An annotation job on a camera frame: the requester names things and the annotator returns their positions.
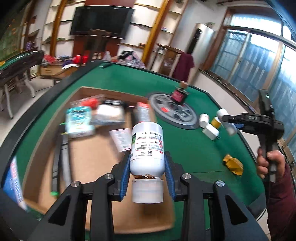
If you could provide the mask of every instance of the floor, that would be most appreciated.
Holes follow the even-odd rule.
[[[31,84],[36,91],[35,98],[31,98],[30,91],[25,86],[22,87],[23,92],[21,94],[18,94],[15,91],[11,93],[10,102],[12,113],[14,114],[14,118],[12,120],[10,119],[6,109],[6,100],[3,101],[4,110],[0,111],[0,145],[3,143],[13,125],[26,112],[26,110],[46,91],[48,91],[50,87],[53,86],[53,81],[36,77],[32,79]],[[197,76],[194,86],[208,92],[219,105],[227,110],[230,115],[238,115],[242,112],[247,112],[247,110],[242,107],[227,91],[222,89],[213,80],[203,74],[199,74]],[[243,135],[256,155],[259,147],[258,138],[251,134],[243,133]],[[267,226],[267,211],[263,214],[258,223],[270,238]]]
[[[41,79],[40,77],[32,79],[30,83],[36,92],[34,98],[31,97],[31,93],[25,85],[22,86],[21,94],[18,94],[15,90],[10,93],[10,105],[14,115],[12,120],[6,108],[6,98],[2,102],[4,110],[0,111],[0,146],[11,128],[26,110],[53,86],[52,80]]]

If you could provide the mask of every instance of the red sleeve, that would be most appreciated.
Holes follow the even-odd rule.
[[[285,236],[285,240],[289,240],[291,231],[296,232],[296,199],[289,165],[286,164],[284,176],[278,182],[270,183],[270,187],[269,183],[264,186],[269,190],[267,224],[271,239]]]

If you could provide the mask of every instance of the red sticker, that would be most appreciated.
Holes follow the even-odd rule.
[[[165,107],[161,107],[160,109],[165,113],[170,111],[168,108],[165,108]]]

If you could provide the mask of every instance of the maroon shirt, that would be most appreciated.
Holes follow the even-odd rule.
[[[193,57],[191,54],[182,53],[172,77],[187,82],[190,69],[194,67]]]
[[[286,164],[284,176],[271,183],[267,201],[267,224],[271,240],[296,241],[296,199],[290,168]]]

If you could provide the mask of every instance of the snack package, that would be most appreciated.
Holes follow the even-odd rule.
[[[95,133],[95,127],[90,124],[91,108],[79,106],[70,108],[66,113],[66,132],[70,138],[90,136]]]
[[[140,122],[150,121],[149,105],[142,102],[137,103],[138,119]]]
[[[227,168],[235,175],[241,176],[243,174],[244,166],[238,159],[227,154],[223,158],[223,161],[224,161],[225,165],[227,166]]]
[[[95,95],[77,101],[73,101],[70,104],[72,107],[89,106],[91,109],[95,110],[98,107],[98,105],[101,104],[103,101],[104,95]]]
[[[120,123],[124,123],[124,108],[120,105],[100,104],[91,118],[94,126]]]

